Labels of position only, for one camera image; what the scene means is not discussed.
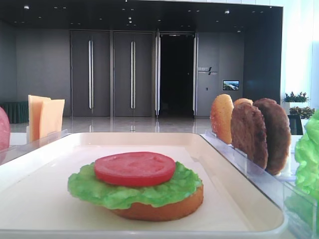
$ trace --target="burger patty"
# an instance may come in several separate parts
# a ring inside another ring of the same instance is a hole
[[[266,171],[277,175],[285,167],[289,155],[291,133],[289,119],[276,101],[263,98],[253,104],[265,119],[267,129],[268,164]]]
[[[231,119],[233,146],[247,154],[248,159],[265,169],[268,152],[264,117],[250,103],[236,105]]]

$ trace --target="green tablecloth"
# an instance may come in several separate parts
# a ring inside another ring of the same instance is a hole
[[[28,101],[0,103],[9,117],[10,123],[26,123],[29,121]]]

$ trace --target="gray door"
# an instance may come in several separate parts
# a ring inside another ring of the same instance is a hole
[[[152,34],[114,34],[114,115],[152,116]]]
[[[109,33],[74,31],[71,43],[73,116],[109,117]]]

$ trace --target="shiny floor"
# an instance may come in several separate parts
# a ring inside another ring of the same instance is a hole
[[[11,124],[11,132],[26,132],[28,123]],[[63,118],[62,130],[78,132],[189,132],[205,133],[209,119],[192,118]]]

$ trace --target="tray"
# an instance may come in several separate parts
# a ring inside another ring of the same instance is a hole
[[[95,159],[120,152],[163,153],[199,174],[204,203],[172,222],[122,219],[67,192],[67,179]],[[281,238],[281,208],[200,135],[77,133],[0,167],[0,238]]]

